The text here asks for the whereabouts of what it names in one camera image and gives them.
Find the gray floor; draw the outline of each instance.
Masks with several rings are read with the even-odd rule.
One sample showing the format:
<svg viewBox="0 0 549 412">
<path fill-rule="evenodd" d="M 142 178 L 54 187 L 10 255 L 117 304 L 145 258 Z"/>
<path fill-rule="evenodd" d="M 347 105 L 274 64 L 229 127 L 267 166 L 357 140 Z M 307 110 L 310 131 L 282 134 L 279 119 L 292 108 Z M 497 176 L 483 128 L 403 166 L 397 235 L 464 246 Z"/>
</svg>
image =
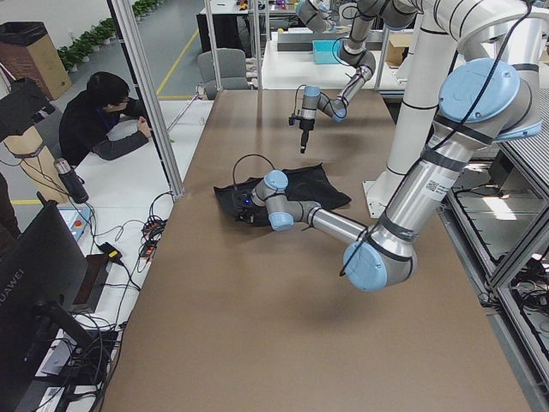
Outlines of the gray floor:
<svg viewBox="0 0 549 412">
<path fill-rule="evenodd" d="M 155 90 L 164 83 L 158 94 L 159 99 L 189 99 L 201 81 L 196 65 L 196 58 L 202 52 L 200 38 L 196 35 L 196 14 L 203 7 L 202 0 L 165 0 L 155 12 L 139 22 L 139 32 Z M 79 64 L 76 73 L 69 74 L 73 85 L 58 100 L 52 102 L 54 106 L 62 112 L 67 103 L 86 88 L 87 79 L 96 71 L 115 73 L 123 77 L 132 89 L 130 69 L 122 47 L 118 41 L 113 41 L 110 45 L 101 46 L 99 52 L 93 53 L 88 63 Z M 130 92 L 130 95 L 135 97 L 135 91 Z M 15 163 L 13 156 L 3 145 L 0 146 L 0 161 L 7 164 Z M 8 180 L 12 201 L 20 203 L 36 199 L 35 186 L 19 167 L 9 167 L 0 163 L 0 172 Z M 37 204 L 15 205 L 21 230 L 28 225 L 38 210 Z"/>
</svg>

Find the blue box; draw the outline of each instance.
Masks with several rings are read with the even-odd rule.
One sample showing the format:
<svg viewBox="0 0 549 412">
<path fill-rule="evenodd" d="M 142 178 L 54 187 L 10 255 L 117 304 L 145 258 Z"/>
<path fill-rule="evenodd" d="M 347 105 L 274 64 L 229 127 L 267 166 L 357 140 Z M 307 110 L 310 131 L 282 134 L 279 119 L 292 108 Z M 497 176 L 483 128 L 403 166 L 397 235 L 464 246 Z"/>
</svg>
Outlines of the blue box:
<svg viewBox="0 0 549 412">
<path fill-rule="evenodd" d="M 338 64 L 336 56 L 339 56 L 339 40 L 313 40 L 312 54 L 316 64 Z"/>
</svg>

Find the brown tabletop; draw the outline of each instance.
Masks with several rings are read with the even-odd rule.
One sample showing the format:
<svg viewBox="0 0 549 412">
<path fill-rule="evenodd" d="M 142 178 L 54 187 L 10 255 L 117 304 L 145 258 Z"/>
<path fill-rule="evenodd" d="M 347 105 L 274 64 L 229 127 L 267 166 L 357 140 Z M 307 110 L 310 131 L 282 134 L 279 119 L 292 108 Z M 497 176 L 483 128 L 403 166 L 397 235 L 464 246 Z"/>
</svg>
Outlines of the brown tabletop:
<svg viewBox="0 0 549 412">
<path fill-rule="evenodd" d="M 383 170 L 394 125 L 361 91 L 343 124 L 323 115 L 299 153 L 293 91 L 218 95 L 124 335 L 108 412 L 528 411 L 440 220 L 419 267 L 375 293 L 338 273 L 345 245 L 297 225 L 275 233 L 224 215 L 212 186 L 242 155 L 278 168 L 323 162 L 370 224 L 362 180 Z M 267 163 L 242 161 L 237 181 Z"/>
</svg>

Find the computer monitor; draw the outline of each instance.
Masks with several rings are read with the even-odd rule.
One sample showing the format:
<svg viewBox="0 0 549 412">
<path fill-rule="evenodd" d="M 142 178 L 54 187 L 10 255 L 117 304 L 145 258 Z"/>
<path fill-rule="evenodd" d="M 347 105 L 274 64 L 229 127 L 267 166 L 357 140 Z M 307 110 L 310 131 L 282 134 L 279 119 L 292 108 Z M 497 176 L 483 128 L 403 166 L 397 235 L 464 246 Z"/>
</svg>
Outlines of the computer monitor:
<svg viewBox="0 0 549 412">
<path fill-rule="evenodd" d="M 93 340 L 68 312 L 86 269 L 54 202 L 0 262 L 0 410 L 17 408 L 59 328 L 79 346 Z"/>
</svg>

